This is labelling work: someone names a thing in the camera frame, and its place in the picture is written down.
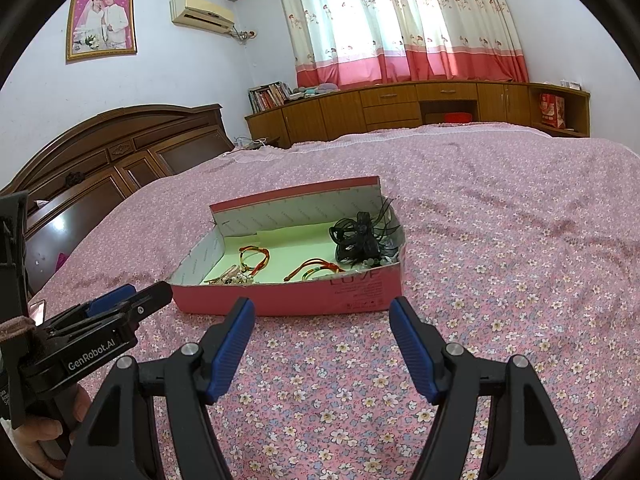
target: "finger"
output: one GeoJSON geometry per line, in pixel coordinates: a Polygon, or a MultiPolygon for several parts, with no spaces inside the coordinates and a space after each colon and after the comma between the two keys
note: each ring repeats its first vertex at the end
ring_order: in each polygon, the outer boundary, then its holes
{"type": "Polygon", "coordinates": [[[74,417],[78,422],[82,422],[86,416],[86,412],[91,406],[91,397],[86,390],[78,384],[78,394],[74,403],[74,417]]]}
{"type": "Polygon", "coordinates": [[[49,459],[37,442],[21,446],[20,451],[29,462],[40,469],[44,474],[51,478],[62,478],[62,471],[49,462],[49,459]]]}
{"type": "Polygon", "coordinates": [[[16,439],[24,444],[39,440],[53,440],[61,434],[62,424],[59,421],[36,415],[28,416],[26,422],[14,430],[16,439]]]}

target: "gold picture frame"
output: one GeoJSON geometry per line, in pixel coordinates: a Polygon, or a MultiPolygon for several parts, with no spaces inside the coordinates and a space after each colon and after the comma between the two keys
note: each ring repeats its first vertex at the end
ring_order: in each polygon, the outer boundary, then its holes
{"type": "Polygon", "coordinates": [[[137,52],[133,0],[71,0],[67,62],[137,52]]]}

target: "black hair accessory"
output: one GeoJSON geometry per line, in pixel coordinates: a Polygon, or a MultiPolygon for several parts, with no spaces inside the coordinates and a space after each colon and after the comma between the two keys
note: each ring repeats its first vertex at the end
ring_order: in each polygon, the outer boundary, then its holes
{"type": "Polygon", "coordinates": [[[386,212],[391,200],[385,199],[376,219],[371,220],[369,213],[359,211],[356,219],[343,218],[333,227],[329,227],[329,236],[336,243],[335,259],[337,262],[347,262],[351,265],[360,264],[366,260],[379,260],[381,256],[393,256],[397,248],[394,244],[389,247],[383,241],[399,226],[389,227],[386,212]],[[384,226],[377,227],[384,221],[384,226]]]}

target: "metal screw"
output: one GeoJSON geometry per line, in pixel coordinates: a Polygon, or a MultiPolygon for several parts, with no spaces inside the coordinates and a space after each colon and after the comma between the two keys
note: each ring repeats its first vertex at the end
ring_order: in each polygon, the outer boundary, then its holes
{"type": "Polygon", "coordinates": [[[195,355],[199,349],[198,343],[186,343],[182,345],[180,352],[182,352],[183,355],[195,355]]]}
{"type": "Polygon", "coordinates": [[[514,355],[513,364],[515,364],[518,368],[526,368],[527,366],[529,366],[529,360],[524,357],[524,355],[514,355]]]}
{"type": "Polygon", "coordinates": [[[465,348],[460,343],[449,343],[446,347],[447,352],[450,355],[462,355],[465,352],[465,348]]]}
{"type": "Polygon", "coordinates": [[[116,362],[116,366],[118,368],[120,368],[121,370],[126,370],[127,368],[129,368],[131,365],[133,364],[133,359],[131,357],[129,357],[128,355],[125,355],[124,357],[121,357],[120,359],[118,359],[118,361],[116,362]]]}

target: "bride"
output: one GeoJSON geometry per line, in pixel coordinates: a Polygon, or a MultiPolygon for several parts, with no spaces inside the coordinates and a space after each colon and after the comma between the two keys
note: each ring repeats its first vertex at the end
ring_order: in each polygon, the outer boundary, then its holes
{"type": "Polygon", "coordinates": [[[73,50],[90,52],[106,49],[107,25],[104,22],[103,0],[89,0],[74,29],[73,50]]]}

